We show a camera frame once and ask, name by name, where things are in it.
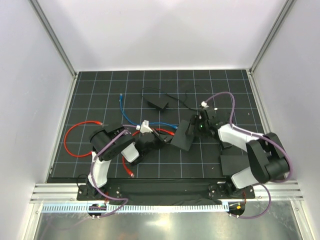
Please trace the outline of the black network switch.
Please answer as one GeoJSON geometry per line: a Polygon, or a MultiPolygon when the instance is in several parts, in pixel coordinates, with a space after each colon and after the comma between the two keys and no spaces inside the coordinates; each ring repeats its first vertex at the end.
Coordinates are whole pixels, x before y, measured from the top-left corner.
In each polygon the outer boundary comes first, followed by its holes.
{"type": "Polygon", "coordinates": [[[172,146],[187,152],[190,150],[195,137],[192,134],[187,134],[188,127],[189,122],[186,120],[182,120],[179,123],[179,126],[170,142],[172,146]]]}

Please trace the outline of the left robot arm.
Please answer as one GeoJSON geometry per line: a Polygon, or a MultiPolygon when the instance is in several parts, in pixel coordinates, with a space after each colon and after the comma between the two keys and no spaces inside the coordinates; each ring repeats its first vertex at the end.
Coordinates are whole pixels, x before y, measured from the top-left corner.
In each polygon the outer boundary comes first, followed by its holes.
{"type": "Polygon", "coordinates": [[[113,158],[122,155],[123,164],[135,166],[150,152],[169,144],[175,135],[162,128],[151,128],[147,121],[133,128],[135,133],[126,130],[125,125],[109,125],[89,137],[92,161],[86,187],[94,200],[101,200],[106,194],[107,174],[113,158]]]}

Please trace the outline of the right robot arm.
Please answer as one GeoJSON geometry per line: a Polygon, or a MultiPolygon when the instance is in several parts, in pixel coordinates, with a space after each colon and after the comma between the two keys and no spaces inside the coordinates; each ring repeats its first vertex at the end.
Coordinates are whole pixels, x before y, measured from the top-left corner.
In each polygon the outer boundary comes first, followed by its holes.
{"type": "Polygon", "coordinates": [[[285,175],[290,174],[289,157],[275,133],[256,133],[237,127],[223,121],[211,107],[202,107],[191,115],[185,134],[214,138],[223,147],[232,145],[247,153],[249,166],[232,174],[225,183],[230,198],[237,198],[249,186],[284,182],[285,175]]]}

